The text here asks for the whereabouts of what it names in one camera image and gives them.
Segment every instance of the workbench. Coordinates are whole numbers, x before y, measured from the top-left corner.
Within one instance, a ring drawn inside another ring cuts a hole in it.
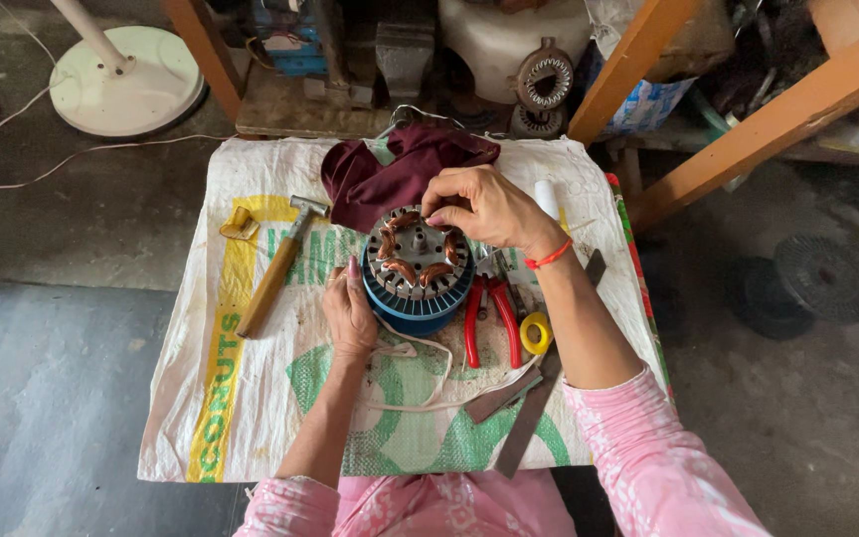
[[[372,137],[388,111],[329,111],[303,98],[295,80],[239,73],[203,0],[162,0],[177,32],[197,60],[224,112],[243,138],[262,136]],[[700,0],[647,0],[570,121],[568,137],[597,140],[605,123],[658,60],[664,46],[697,10]],[[800,82],[738,126],[711,141],[649,188],[627,187],[636,231],[658,223],[711,190],[807,139],[859,107],[859,40],[845,46]]]

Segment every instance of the pliers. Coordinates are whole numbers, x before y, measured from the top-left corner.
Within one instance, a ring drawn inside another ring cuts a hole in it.
[[[466,361],[471,368],[479,367],[479,350],[476,348],[476,312],[479,311],[479,302],[483,296],[483,290],[489,292],[489,296],[495,302],[502,323],[506,325],[509,336],[509,362],[513,369],[522,367],[522,348],[519,339],[519,325],[515,323],[513,308],[509,305],[506,296],[508,283],[487,274],[476,275],[472,280],[469,296],[466,297],[466,320],[463,323],[463,337],[466,340]]]

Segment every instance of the woman's right hand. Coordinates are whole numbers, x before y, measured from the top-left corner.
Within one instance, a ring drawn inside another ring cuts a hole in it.
[[[456,226],[497,248],[516,247],[542,259],[561,247],[565,231],[525,192],[492,165],[446,168],[423,194],[423,216],[431,226]]]

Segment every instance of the pink patterned kurta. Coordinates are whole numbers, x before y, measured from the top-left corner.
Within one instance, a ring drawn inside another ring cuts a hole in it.
[[[682,429],[648,367],[623,385],[564,385],[625,535],[769,535],[704,444]],[[265,479],[237,536],[575,535],[549,470]]]

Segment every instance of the woman's left hand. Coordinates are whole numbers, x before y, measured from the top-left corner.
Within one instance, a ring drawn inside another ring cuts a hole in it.
[[[328,277],[324,315],[333,336],[334,359],[364,362],[376,345],[376,318],[366,303],[364,280],[355,255],[349,267],[337,267]]]

